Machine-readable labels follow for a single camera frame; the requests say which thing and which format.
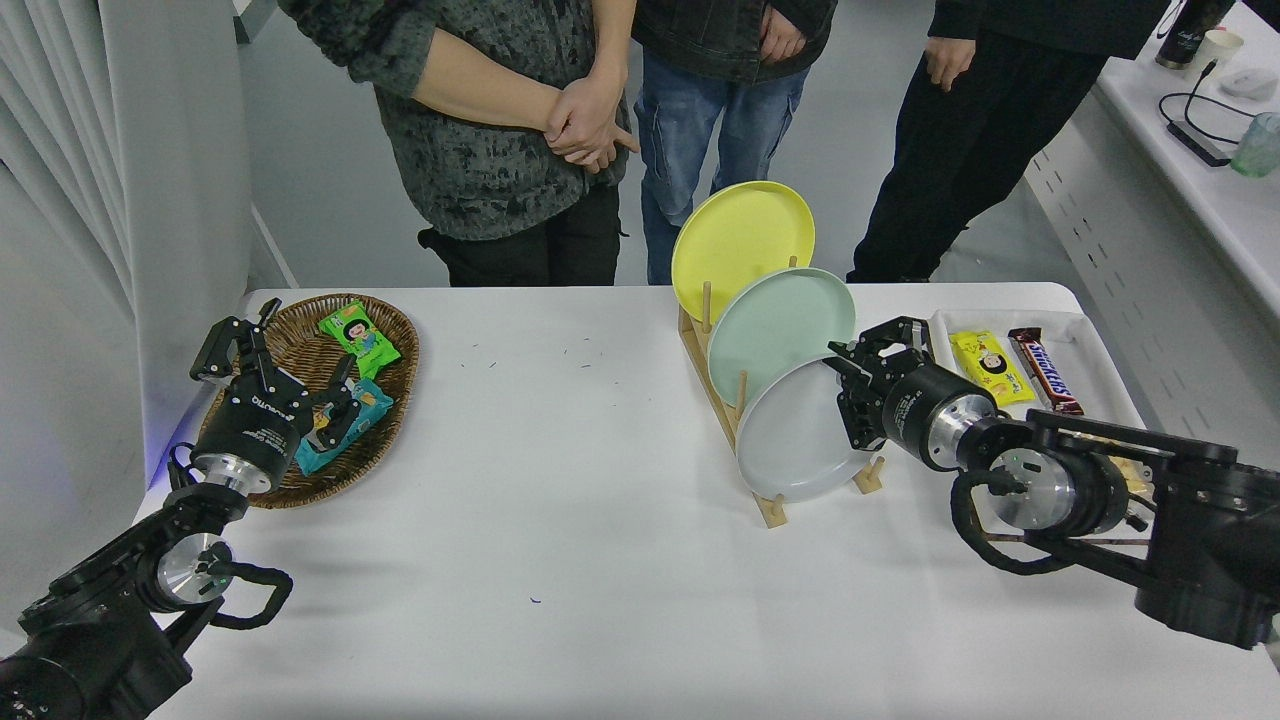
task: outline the candy bar wrapper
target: candy bar wrapper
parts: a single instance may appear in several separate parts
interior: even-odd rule
[[[320,332],[332,334],[356,356],[361,378],[374,379],[378,370],[399,359],[399,351],[374,327],[358,300],[320,320]]]
[[[326,405],[316,410],[315,428],[307,437],[302,438],[302,442],[298,443],[298,451],[293,454],[293,459],[297,460],[298,469],[302,470],[303,475],[311,475],[311,473],[328,465],[343,450],[347,450],[351,443],[360,439],[360,436],[365,434],[378,420],[381,420],[387,410],[394,404],[374,380],[367,378],[361,378],[357,382],[347,380],[347,387],[351,389],[351,397],[360,402],[360,413],[356,415],[356,421],[347,428],[347,434],[342,437],[342,442],[337,447],[320,451],[316,450],[319,441],[315,433],[329,424],[329,411],[333,409],[333,405]]]
[[[1036,400],[1036,391],[989,331],[951,333],[951,350],[965,375],[989,392],[997,407]]]
[[[1009,331],[1009,340],[1018,347],[1027,372],[1036,378],[1044,397],[1048,398],[1050,409],[1066,415],[1084,415],[1080,401],[1071,393],[1071,388],[1066,387],[1066,380],[1050,359],[1048,350],[1041,343],[1041,328],[1014,328]]]

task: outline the hand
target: hand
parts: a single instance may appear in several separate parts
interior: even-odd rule
[[[951,92],[951,86],[960,73],[969,69],[978,44],[973,40],[955,37],[931,37],[924,44],[925,67],[929,82],[941,86],[942,92]]]
[[[561,156],[612,146],[621,99],[621,83],[595,74],[568,83],[548,118],[547,145]]]
[[[618,145],[632,152],[640,151],[640,143],[636,142],[636,138],[630,132],[614,124],[609,131],[609,142],[607,145],[594,150],[586,149],[570,152],[564,155],[564,160],[575,165],[582,165],[586,168],[586,172],[594,176],[618,159]]]
[[[760,19],[760,58],[765,65],[794,58],[804,50],[804,33],[773,5],[764,6]]]

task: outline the yellow snack package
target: yellow snack package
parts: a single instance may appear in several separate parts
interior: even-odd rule
[[[951,333],[951,350],[969,379],[996,398],[996,406],[1036,400],[1036,391],[1009,361],[989,331]]]

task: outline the jeans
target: jeans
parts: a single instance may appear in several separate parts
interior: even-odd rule
[[[749,86],[673,68],[645,50],[635,111],[645,165],[640,211],[649,247],[649,284],[671,284],[671,256],[681,225],[694,211],[694,191],[716,119],[723,113],[712,193],[765,179],[808,74],[805,68]]]

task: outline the black pants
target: black pants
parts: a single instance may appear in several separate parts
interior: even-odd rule
[[[984,32],[951,92],[929,82],[920,60],[849,282],[932,275],[969,222],[1009,197],[1106,60]]]
[[[417,233],[449,268],[452,287],[613,284],[618,268],[618,188],[595,186],[568,210],[498,240]]]

